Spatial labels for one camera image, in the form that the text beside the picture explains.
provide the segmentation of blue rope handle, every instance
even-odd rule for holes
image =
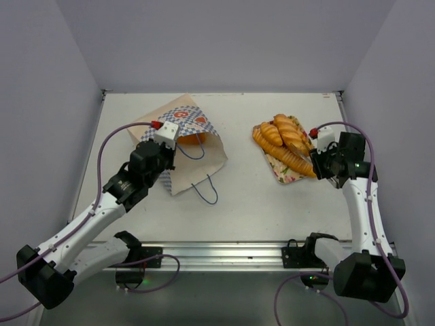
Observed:
[[[203,151],[203,154],[199,157],[199,158],[193,158],[192,156],[190,156],[189,154],[187,154],[182,148],[181,148],[181,146],[180,145],[178,145],[177,144],[177,147],[178,147],[178,149],[186,156],[186,157],[188,157],[188,158],[190,158],[191,160],[200,160],[201,158],[203,158],[204,157],[204,155],[205,155],[205,152],[204,152],[204,147],[203,147],[203,144],[201,143],[201,140],[199,139],[199,136],[198,136],[198,134],[195,134],[196,135],[196,137],[197,137],[197,139],[198,139],[198,142],[199,142],[199,145],[201,146],[201,150]]]
[[[204,198],[204,196],[203,195],[201,195],[201,193],[197,190],[197,188],[195,187],[195,185],[193,184],[193,183],[191,183],[191,185],[192,185],[192,187],[193,187],[193,189],[195,189],[195,191],[196,191],[196,193],[207,203],[207,204],[210,204],[210,205],[214,205],[214,204],[216,204],[217,202],[218,202],[218,200],[219,200],[219,195],[218,195],[218,192],[216,191],[216,188],[213,186],[213,183],[211,182],[211,177],[209,176],[209,175],[207,175],[207,178],[209,178],[209,181],[210,181],[210,186],[211,186],[211,188],[213,189],[213,191],[215,192],[215,194],[216,194],[216,200],[215,200],[215,202],[209,202],[207,199],[205,199]]]

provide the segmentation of checkered fabric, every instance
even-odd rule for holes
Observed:
[[[201,132],[210,132],[215,136],[219,136],[218,132],[211,125],[210,121],[205,117],[205,114],[199,107],[193,106],[181,106],[176,107],[173,110],[166,112],[161,117],[158,117],[158,121],[165,122],[170,121],[174,124],[178,124],[180,127],[180,136],[188,136],[189,134],[199,134]],[[154,136],[156,129],[148,128],[141,141],[147,141]],[[172,194],[172,182],[171,174],[169,171],[164,171],[160,177],[164,187]]]

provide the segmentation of paper bag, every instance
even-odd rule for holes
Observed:
[[[151,122],[152,120],[170,121],[178,124],[180,126],[179,135],[182,137],[202,132],[206,133],[206,139],[202,144],[204,156],[200,160],[193,160],[185,156],[180,148],[177,148],[174,161],[175,170],[167,170],[160,175],[164,187],[172,195],[207,179],[207,175],[211,176],[216,173],[227,161],[224,145],[218,132],[189,94],[176,98],[174,101],[135,120],[135,122]],[[135,126],[128,129],[128,133],[135,145],[140,141],[153,138],[155,132],[155,129],[147,126]],[[193,158],[201,157],[203,152],[199,145],[179,146]]]

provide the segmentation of white table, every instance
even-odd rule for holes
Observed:
[[[95,198],[97,152],[115,128],[173,100],[180,94],[108,94],[76,206],[76,215]],[[192,94],[220,133],[228,156],[213,176],[219,192],[215,206],[205,204],[189,189],[171,196],[157,182],[130,213],[95,240],[106,241],[127,230],[141,241],[278,241],[304,240],[311,232],[351,240],[345,199],[325,180],[300,180],[280,185],[262,151],[251,137],[252,126],[277,113],[295,115],[306,130],[342,120],[333,94]],[[340,126],[336,132],[343,131]],[[107,144],[103,154],[103,184],[117,173],[134,149],[127,131]],[[213,198],[208,181],[199,184]]]

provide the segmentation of red connector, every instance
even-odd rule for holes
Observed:
[[[162,126],[163,126],[163,122],[151,121],[151,128],[159,130],[160,128],[162,128]]]
[[[317,128],[313,128],[310,130],[311,139],[317,139],[318,134],[319,134],[319,131],[317,130]]]

